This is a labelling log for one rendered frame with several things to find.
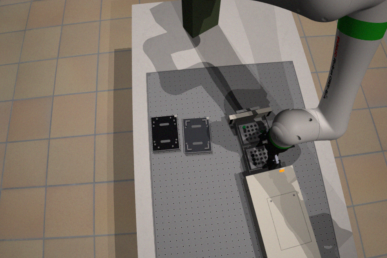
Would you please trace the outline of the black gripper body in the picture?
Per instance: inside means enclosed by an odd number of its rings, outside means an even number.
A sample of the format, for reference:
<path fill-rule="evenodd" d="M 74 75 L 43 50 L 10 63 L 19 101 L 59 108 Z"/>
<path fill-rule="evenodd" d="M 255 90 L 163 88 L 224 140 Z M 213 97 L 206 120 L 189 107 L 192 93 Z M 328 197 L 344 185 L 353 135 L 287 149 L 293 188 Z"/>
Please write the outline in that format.
<path fill-rule="evenodd" d="M 270 154 L 271 154 L 273 157 L 275 157 L 275 155 L 278 156 L 279 153 L 276 153 L 276 152 L 271 151 L 271 150 L 268 148 L 268 146 L 266 145 L 266 143 L 264 144 L 264 146 L 265 146 L 266 150 L 267 150 L 268 152 L 270 152 Z"/>

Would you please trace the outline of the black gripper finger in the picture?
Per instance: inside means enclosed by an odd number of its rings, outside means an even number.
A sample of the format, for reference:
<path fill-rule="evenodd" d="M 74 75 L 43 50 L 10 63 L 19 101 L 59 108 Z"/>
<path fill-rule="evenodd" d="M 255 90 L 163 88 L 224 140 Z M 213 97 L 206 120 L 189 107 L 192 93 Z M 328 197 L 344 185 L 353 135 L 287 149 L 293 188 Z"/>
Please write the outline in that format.
<path fill-rule="evenodd" d="M 263 146 L 264 144 L 262 143 L 263 140 L 265 140 L 265 136 L 266 136 L 266 133 L 269 131 L 269 129 L 267 130 L 264 130 L 262 134 L 260 134 L 258 137 L 260 138 L 259 140 L 259 143 L 257 144 L 256 147 L 260 147 L 260 146 Z"/>
<path fill-rule="evenodd" d="M 267 155 L 267 163 L 262 168 L 268 168 L 268 170 L 273 170 L 277 167 L 279 163 L 281 163 L 281 160 L 278 159 L 277 155 L 273 157 L 269 152 L 267 153 Z"/>

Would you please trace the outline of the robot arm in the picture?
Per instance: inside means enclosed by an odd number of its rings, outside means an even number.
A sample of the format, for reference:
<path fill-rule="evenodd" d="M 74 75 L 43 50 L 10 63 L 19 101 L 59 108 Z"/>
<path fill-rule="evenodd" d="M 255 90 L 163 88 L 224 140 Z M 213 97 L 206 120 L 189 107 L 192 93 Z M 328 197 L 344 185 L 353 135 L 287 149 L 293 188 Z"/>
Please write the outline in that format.
<path fill-rule="evenodd" d="M 279 112 L 262 143 L 282 153 L 296 144 L 340 138 L 347 130 L 359 87 L 387 30 L 387 0 L 254 1 L 317 22 L 338 20 L 330 71 L 318 107 Z"/>

